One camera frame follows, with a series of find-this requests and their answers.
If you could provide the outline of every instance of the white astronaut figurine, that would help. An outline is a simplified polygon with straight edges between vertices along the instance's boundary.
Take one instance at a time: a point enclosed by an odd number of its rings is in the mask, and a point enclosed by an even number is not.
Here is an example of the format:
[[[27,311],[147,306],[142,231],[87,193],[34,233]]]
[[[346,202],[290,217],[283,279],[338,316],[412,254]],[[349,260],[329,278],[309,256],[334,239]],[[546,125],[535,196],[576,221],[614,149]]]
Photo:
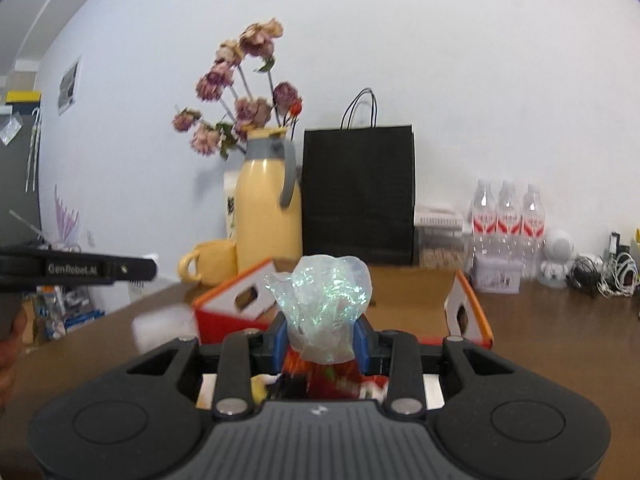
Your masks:
[[[569,233],[559,229],[549,231],[545,235],[543,251],[546,260],[540,263],[538,281],[553,288],[565,287],[571,267],[568,262],[574,254],[574,243]]]

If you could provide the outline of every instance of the plastic water bottle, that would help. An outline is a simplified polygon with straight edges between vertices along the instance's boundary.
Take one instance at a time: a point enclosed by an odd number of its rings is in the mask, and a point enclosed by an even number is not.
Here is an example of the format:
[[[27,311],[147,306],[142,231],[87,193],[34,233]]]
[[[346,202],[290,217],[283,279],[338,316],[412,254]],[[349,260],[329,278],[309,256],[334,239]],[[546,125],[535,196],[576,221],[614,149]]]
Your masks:
[[[538,186],[529,184],[522,201],[522,276],[526,279],[536,277],[544,234],[545,209],[540,200],[540,190]]]
[[[492,254],[492,235],[495,233],[495,200],[491,194],[491,184],[478,180],[478,188],[471,203],[471,225],[473,242],[470,262],[477,254]]]
[[[509,180],[502,181],[502,189],[498,195],[496,206],[495,240],[497,253],[505,258],[520,257],[518,251],[520,225],[522,216],[520,206],[516,203],[516,187]]]

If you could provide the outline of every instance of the orange box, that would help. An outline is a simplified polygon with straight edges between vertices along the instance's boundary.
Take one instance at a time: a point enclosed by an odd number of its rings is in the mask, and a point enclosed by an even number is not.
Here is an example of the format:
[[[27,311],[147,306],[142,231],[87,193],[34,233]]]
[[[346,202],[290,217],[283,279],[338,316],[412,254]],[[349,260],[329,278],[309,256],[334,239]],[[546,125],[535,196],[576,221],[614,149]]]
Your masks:
[[[295,265],[290,260],[265,260],[196,298],[192,306],[201,341],[220,342],[224,335],[221,329],[225,327],[229,332],[248,327],[263,329],[277,309],[273,307],[273,297],[264,290],[262,279],[274,270],[291,272]],[[459,270],[377,266],[370,266],[369,270],[373,294],[365,316],[375,330],[413,333],[428,344],[440,344],[447,335],[461,335],[492,347],[491,327]],[[243,296],[248,297],[248,304],[241,301]],[[213,336],[212,327],[217,331]]]

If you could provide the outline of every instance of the tangled white cable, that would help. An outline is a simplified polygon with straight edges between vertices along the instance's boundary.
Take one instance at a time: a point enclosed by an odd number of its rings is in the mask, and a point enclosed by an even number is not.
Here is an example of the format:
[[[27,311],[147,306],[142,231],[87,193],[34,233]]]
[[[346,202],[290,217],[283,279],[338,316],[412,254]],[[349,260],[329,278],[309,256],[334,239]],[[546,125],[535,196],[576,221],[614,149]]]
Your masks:
[[[631,281],[625,285],[626,276],[631,272]],[[607,277],[611,278],[615,285],[612,290],[607,283]],[[611,259],[602,271],[602,278],[598,283],[598,290],[605,298],[614,296],[626,296],[630,298],[639,284],[638,266],[629,253],[620,253],[615,260]]]

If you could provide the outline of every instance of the black handheld device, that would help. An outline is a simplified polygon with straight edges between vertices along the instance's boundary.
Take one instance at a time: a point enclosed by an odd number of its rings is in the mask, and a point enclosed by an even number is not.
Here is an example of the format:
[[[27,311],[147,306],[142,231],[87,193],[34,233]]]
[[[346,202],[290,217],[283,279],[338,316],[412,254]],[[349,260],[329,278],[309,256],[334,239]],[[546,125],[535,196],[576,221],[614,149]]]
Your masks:
[[[24,292],[39,285],[113,285],[148,282],[158,268],[153,260],[41,249],[0,248],[0,341],[11,332]]]

